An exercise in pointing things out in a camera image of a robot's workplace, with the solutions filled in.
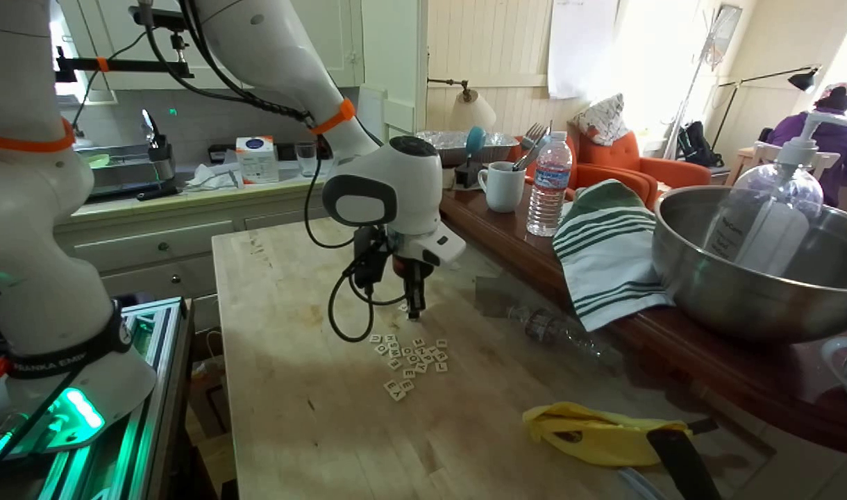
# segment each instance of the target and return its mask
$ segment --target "plastic bottle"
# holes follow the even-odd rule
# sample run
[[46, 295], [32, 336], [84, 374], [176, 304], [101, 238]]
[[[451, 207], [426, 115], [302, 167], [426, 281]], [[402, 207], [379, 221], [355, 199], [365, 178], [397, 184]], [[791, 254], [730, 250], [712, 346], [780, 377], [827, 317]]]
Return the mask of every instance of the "plastic bottle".
[[707, 231], [707, 250], [740, 267], [786, 275], [822, 214], [822, 185], [805, 168], [813, 161], [811, 139], [827, 114], [811, 114], [804, 132], [786, 142], [776, 164], [748, 168]]
[[529, 204], [529, 231], [533, 236], [557, 236], [565, 188], [569, 184], [572, 152], [568, 146], [568, 132], [552, 129], [545, 135], [545, 145], [533, 168], [533, 188]]

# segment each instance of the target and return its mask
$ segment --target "paper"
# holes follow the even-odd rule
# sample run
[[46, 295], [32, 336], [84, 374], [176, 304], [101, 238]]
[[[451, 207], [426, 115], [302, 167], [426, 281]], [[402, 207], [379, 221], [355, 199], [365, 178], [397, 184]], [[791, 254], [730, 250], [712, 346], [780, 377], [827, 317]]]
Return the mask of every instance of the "paper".
[[552, 100], [591, 93], [611, 63], [618, 0], [552, 0], [547, 82]]

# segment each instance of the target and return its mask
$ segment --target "door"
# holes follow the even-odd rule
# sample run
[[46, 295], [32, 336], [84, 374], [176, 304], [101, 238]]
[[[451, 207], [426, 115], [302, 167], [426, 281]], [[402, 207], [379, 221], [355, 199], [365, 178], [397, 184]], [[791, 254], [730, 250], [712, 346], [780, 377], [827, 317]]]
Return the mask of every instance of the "door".
[[365, 124], [382, 135], [426, 128], [429, 0], [365, 0], [365, 63], [358, 92]]

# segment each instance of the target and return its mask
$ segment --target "lamp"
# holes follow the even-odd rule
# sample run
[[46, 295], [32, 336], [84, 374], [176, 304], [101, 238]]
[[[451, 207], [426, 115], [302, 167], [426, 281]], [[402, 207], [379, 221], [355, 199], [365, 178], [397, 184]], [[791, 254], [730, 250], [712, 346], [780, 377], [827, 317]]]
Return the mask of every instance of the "lamp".
[[429, 82], [461, 86], [461, 92], [455, 93], [452, 110], [451, 110], [452, 129], [469, 129], [476, 124], [480, 124], [480, 128], [498, 124], [495, 104], [479, 89], [472, 89], [469, 81], [429, 78]]
[[734, 100], [737, 100], [737, 92], [744, 86], [744, 82], [754, 82], [754, 81], [766, 81], [766, 78], [777, 78], [777, 74], [791, 74], [788, 82], [800, 92], [811, 89], [813, 86], [813, 78], [818, 78], [820, 67], [794, 67], [794, 68], [784, 68], [784, 72], [765, 72], [765, 74], [751, 74], [751, 78], [743, 78], [743, 81], [725, 81], [723, 86], [730, 86], [730, 96], [729, 96], [729, 104], [723, 110], [723, 121], [718, 128], [718, 135], [712, 139], [712, 146], [720, 145], [720, 135], [725, 129], [725, 118], [734, 107]]

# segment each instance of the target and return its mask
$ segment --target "plastic water bottle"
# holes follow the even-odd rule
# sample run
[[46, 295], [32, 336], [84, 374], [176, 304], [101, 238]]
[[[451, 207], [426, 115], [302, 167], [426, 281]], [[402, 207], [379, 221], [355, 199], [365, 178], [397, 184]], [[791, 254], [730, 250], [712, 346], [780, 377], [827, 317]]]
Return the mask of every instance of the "plastic water bottle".
[[533, 167], [533, 188], [529, 204], [529, 231], [537, 236], [557, 236], [565, 188], [569, 184], [572, 152], [568, 146], [568, 132], [552, 129], [547, 145], [539, 150]]

